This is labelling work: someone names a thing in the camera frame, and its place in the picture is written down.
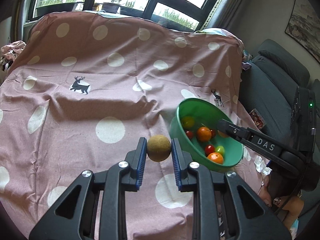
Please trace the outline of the green oval fruit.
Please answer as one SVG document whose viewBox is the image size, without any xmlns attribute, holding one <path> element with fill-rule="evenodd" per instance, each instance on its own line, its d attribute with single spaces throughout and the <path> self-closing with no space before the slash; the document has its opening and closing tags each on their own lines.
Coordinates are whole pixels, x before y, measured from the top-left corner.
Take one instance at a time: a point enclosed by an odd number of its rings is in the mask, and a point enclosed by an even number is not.
<svg viewBox="0 0 320 240">
<path fill-rule="evenodd" d="M 215 152 L 217 152 L 217 153 L 221 154 L 222 156 L 224 156 L 225 155 L 225 148 L 222 145 L 216 146 Z"/>
</svg>

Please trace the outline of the small orange mandarin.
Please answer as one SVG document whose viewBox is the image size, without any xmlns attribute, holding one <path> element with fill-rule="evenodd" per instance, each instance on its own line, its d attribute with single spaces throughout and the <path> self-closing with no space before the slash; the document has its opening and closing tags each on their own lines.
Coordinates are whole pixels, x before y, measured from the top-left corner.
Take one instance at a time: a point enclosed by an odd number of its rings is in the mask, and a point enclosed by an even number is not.
<svg viewBox="0 0 320 240">
<path fill-rule="evenodd" d="M 208 127 L 200 127 L 196 131 L 196 137 L 199 142 L 208 142 L 211 139 L 211 131 Z"/>
</svg>

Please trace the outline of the green plastic bowl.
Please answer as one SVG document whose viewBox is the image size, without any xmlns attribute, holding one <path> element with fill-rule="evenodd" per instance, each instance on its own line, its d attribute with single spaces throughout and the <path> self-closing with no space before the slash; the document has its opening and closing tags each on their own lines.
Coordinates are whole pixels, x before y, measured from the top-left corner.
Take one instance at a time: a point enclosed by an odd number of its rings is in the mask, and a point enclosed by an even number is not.
<svg viewBox="0 0 320 240">
<path fill-rule="evenodd" d="M 181 149 L 189 152 L 193 161 L 224 172 L 240 163 L 244 148 L 236 140 L 220 135 L 217 123 L 222 119 L 231 121 L 212 103 L 188 98 L 177 107 L 169 134 L 179 140 Z"/>
</svg>

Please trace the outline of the yellow green small fruit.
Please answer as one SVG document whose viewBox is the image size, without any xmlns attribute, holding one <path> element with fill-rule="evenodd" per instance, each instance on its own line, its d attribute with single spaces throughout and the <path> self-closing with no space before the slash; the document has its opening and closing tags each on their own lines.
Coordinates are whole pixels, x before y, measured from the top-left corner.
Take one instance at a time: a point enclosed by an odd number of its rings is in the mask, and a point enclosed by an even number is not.
<svg viewBox="0 0 320 240">
<path fill-rule="evenodd" d="M 181 125 L 184 129 L 191 129 L 195 125 L 195 119 L 192 116 L 184 116 L 181 118 Z"/>
</svg>

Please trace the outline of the tan round longan fruit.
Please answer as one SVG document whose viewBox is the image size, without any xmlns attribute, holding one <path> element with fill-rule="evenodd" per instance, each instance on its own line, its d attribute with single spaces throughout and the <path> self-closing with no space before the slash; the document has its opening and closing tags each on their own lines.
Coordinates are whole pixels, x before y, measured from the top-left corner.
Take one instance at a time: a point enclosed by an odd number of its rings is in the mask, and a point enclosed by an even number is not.
<svg viewBox="0 0 320 240">
<path fill-rule="evenodd" d="M 147 142 L 147 154 L 154 162 L 164 161 L 171 153 L 171 143 L 164 135 L 154 135 Z"/>
</svg>

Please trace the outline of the large orange mandarin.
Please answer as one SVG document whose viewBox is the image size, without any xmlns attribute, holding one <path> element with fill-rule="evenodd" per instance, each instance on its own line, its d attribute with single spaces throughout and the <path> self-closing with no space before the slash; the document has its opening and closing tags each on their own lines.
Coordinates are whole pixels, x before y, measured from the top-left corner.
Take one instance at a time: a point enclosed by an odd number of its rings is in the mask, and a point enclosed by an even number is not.
<svg viewBox="0 0 320 240">
<path fill-rule="evenodd" d="M 220 164 L 222 165 L 224 163 L 224 158 L 223 158 L 223 155 L 221 155 L 220 153 L 218 152 L 213 152 L 213 153 L 210 153 L 208 156 L 207 156 L 207 159 L 209 159 L 210 161 L 216 163 L 216 164 Z"/>
</svg>

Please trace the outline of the red cherry tomato with stem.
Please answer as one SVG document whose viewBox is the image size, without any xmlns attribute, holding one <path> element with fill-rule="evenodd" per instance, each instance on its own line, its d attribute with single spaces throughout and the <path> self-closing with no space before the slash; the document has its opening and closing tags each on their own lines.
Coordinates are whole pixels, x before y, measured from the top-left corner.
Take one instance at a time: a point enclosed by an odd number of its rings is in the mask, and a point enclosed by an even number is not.
<svg viewBox="0 0 320 240">
<path fill-rule="evenodd" d="M 206 156 L 210 155 L 211 153 L 214 153 L 215 152 L 215 147 L 214 145 L 207 145 L 205 148 L 204 148 L 204 153 Z"/>
</svg>

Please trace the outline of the grey sofa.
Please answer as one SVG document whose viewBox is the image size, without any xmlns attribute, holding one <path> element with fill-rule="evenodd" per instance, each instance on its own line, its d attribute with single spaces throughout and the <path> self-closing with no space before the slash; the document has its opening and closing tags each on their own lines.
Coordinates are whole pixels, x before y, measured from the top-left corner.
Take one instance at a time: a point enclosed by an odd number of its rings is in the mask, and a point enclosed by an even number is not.
<svg viewBox="0 0 320 240">
<path fill-rule="evenodd" d="M 304 128 L 291 123 L 296 90 L 299 102 L 316 100 L 314 90 L 308 90 L 308 70 L 277 42 L 267 39 L 250 62 L 250 68 L 241 75 L 239 100 L 247 112 L 255 110 L 264 121 L 261 131 L 285 145 L 306 153 L 312 149 L 313 160 L 319 163 L 319 117 L 312 113 L 307 135 Z"/>
</svg>

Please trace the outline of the pink polka dot tablecloth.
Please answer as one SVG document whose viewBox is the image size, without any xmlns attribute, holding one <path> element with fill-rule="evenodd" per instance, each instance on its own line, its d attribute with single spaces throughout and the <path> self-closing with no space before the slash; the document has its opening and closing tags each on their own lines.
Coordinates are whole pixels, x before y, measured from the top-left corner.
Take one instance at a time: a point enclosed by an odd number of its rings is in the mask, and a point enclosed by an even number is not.
<svg viewBox="0 0 320 240">
<path fill-rule="evenodd" d="M 169 134 L 187 98 L 254 128 L 239 101 L 242 42 L 90 12 L 44 16 L 1 85 L 1 202 L 23 236 L 84 170 L 122 161 L 141 137 Z"/>
</svg>

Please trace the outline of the pink crumpled cloth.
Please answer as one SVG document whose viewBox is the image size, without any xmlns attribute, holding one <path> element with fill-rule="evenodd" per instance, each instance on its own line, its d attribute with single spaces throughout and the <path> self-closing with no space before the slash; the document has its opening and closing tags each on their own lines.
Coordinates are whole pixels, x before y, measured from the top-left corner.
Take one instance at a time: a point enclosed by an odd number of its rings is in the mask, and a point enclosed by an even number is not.
<svg viewBox="0 0 320 240">
<path fill-rule="evenodd" d="M 26 43 L 23 41 L 15 41 L 4 45 L 1 48 L 1 62 L 14 62 L 25 49 L 25 47 Z"/>
</svg>

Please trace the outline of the black planter box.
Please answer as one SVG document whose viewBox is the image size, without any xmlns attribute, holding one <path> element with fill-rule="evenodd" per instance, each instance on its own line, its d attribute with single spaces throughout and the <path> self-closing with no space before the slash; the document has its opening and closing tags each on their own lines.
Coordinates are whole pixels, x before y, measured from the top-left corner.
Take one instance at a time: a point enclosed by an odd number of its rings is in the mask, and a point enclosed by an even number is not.
<svg viewBox="0 0 320 240">
<path fill-rule="evenodd" d="M 76 2 L 69 2 L 69 3 L 60 3 L 60 4 L 51 4 L 51 5 L 41 6 L 36 8 L 35 17 L 44 16 L 52 12 L 73 11 L 76 5 L 77 5 Z"/>
</svg>

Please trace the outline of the framed wall painting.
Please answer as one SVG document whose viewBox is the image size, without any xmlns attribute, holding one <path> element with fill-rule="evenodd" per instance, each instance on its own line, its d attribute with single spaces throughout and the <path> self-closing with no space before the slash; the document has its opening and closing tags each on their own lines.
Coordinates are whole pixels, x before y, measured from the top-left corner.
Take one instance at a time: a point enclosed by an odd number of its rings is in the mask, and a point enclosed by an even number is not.
<svg viewBox="0 0 320 240">
<path fill-rule="evenodd" d="M 308 0 L 295 0 L 285 34 L 319 63 L 319 17 Z"/>
</svg>

